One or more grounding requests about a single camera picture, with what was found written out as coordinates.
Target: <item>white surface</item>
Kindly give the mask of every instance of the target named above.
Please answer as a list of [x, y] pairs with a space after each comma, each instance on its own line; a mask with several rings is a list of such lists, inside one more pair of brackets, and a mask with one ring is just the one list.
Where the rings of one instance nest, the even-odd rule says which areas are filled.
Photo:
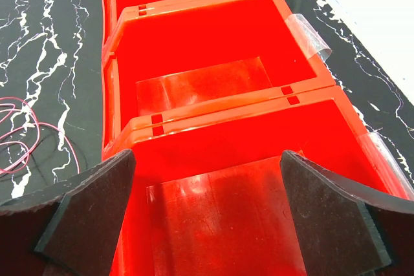
[[414, 0], [336, 0], [336, 5], [347, 26], [414, 103]]

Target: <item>pink wire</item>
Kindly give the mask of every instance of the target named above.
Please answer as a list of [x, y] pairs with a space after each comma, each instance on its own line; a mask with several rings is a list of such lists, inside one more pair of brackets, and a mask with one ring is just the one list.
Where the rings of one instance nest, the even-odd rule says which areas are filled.
[[[79, 162], [78, 162], [78, 158], [76, 156], [76, 153], [72, 147], [71, 142], [69, 141], [69, 139], [67, 139], [67, 137], [62, 133], [62, 131], [60, 129], [58, 129], [56, 126], [49, 124], [49, 123], [45, 123], [45, 122], [38, 122], [38, 118], [36, 117], [34, 111], [32, 110], [32, 108], [30, 108], [30, 106], [27, 104], [27, 102], [25, 102], [24, 100], [21, 100], [20, 98], [17, 97], [3, 97], [0, 98], [0, 101], [5, 101], [5, 100], [16, 100], [16, 101], [20, 101], [22, 103], [22, 107], [21, 109], [16, 109], [16, 105], [13, 103], [0, 103], [0, 107], [11, 107], [11, 109], [1, 109], [0, 113], [3, 112], [8, 112], [6, 116], [4, 116], [1, 120], [0, 123], [5, 121], [14, 111], [15, 112], [22, 112], [24, 105], [26, 105], [26, 107], [29, 108], [30, 110], [30, 117], [32, 117], [32, 119], [34, 120], [34, 125], [36, 126], [36, 129], [38, 130], [38, 135], [36, 137], [36, 141], [33, 143], [33, 146], [29, 148], [29, 146], [23, 142], [20, 142], [18, 140], [13, 140], [10, 142], [0, 142], [0, 145], [14, 145], [14, 144], [19, 144], [21, 145], [24, 149], [25, 152], [23, 153], [23, 156], [21, 156], [18, 160], [16, 160], [15, 162], [11, 163], [8, 167], [6, 168], [0, 168], [0, 174], [2, 173], [6, 173], [6, 174], [14, 174], [22, 169], [24, 169], [27, 166], [28, 163], [28, 159], [30, 154], [33, 152], [33, 150], [38, 146], [39, 143], [39, 139], [40, 139], [40, 126], [47, 126], [47, 127], [51, 127], [54, 130], [58, 131], [59, 133], [61, 133], [65, 139], [65, 141], [67, 142], [67, 144], [69, 145], [69, 148], [71, 149], [71, 152], [73, 154], [74, 157], [74, 161], [76, 163], [76, 168], [78, 170], [78, 174], [80, 173], [80, 168], [79, 168]], [[12, 134], [14, 134], [17, 131], [20, 131], [21, 129], [25, 128], [24, 126], [20, 126], [17, 129], [14, 129], [12, 131], [9, 131], [7, 133], [5, 133], [4, 135], [0, 136], [0, 141], [5, 138], [6, 136], [10, 136]]]

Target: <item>marble tabletop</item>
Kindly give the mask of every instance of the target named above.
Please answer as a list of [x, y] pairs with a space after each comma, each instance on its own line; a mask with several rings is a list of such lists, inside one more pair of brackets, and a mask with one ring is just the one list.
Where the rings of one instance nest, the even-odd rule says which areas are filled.
[[[370, 131], [377, 131], [413, 181], [414, 106], [336, 15], [326, 0], [286, 0], [332, 48], [327, 66]], [[0, 97], [26, 99], [39, 121], [58, 126], [73, 143], [81, 170], [100, 162], [102, 0], [0, 0]], [[0, 124], [4, 133], [24, 114]], [[34, 139], [28, 129], [27, 141]], [[19, 147], [0, 149], [0, 165]], [[0, 175], [0, 200], [33, 192], [76, 174], [63, 138], [41, 130], [28, 167]]]

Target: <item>white wall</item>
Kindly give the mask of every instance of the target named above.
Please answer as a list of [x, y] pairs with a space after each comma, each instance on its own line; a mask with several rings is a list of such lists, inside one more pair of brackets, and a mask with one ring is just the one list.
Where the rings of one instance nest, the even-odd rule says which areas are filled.
[[414, 0], [336, 1], [354, 22], [349, 28], [414, 103]]

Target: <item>pink cable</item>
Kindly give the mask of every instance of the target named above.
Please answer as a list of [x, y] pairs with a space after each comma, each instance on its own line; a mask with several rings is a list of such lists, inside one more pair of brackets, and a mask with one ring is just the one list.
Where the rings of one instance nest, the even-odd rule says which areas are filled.
[[[5, 121], [13, 112], [22, 112], [23, 107], [26, 105], [26, 107], [29, 109], [30, 113], [29, 116], [34, 120], [34, 125], [36, 126], [36, 129], [38, 130], [38, 135], [36, 137], [36, 141], [33, 143], [32, 147], [28, 147], [28, 145], [26, 145], [23, 142], [20, 142], [18, 140], [13, 140], [10, 142], [0, 142], [0, 145], [14, 145], [14, 144], [19, 144], [21, 145], [24, 149], [25, 152], [23, 153], [23, 156], [21, 156], [18, 160], [16, 160], [15, 162], [11, 163], [8, 167], [6, 168], [0, 168], [0, 174], [1, 173], [6, 173], [6, 174], [13, 174], [16, 173], [20, 170], [22, 170], [23, 168], [25, 168], [27, 166], [28, 163], [28, 159], [30, 154], [33, 152], [33, 150], [38, 146], [39, 143], [39, 139], [40, 139], [40, 128], [39, 126], [47, 126], [47, 127], [51, 127], [54, 130], [58, 131], [59, 133], [61, 133], [65, 139], [65, 141], [67, 142], [67, 144], [69, 145], [69, 148], [71, 149], [71, 152], [73, 154], [75, 163], [76, 163], [76, 168], [78, 170], [78, 174], [80, 173], [80, 168], [79, 168], [79, 162], [78, 162], [78, 158], [76, 156], [76, 153], [74, 152], [74, 149], [72, 147], [71, 142], [69, 141], [69, 139], [67, 139], [67, 137], [62, 133], [62, 131], [60, 129], [58, 129], [56, 126], [49, 124], [49, 123], [45, 123], [45, 122], [38, 122], [38, 118], [36, 117], [34, 111], [32, 110], [32, 108], [30, 108], [30, 106], [27, 104], [27, 102], [25, 102], [24, 100], [21, 100], [20, 98], [17, 97], [3, 97], [0, 98], [0, 101], [5, 101], [5, 100], [17, 100], [20, 101], [22, 103], [22, 107], [21, 109], [17, 109], [16, 105], [13, 103], [0, 103], [0, 107], [11, 107], [11, 109], [1, 109], [0, 113], [2, 112], [8, 112], [6, 116], [4, 116], [1, 120], [0, 123]], [[25, 128], [24, 126], [18, 127], [17, 129], [14, 129], [12, 131], [9, 131], [7, 133], [5, 133], [4, 135], [0, 136], [0, 141], [5, 138], [6, 136], [10, 136], [12, 134], [14, 134], [17, 131], [20, 131], [21, 129]]]

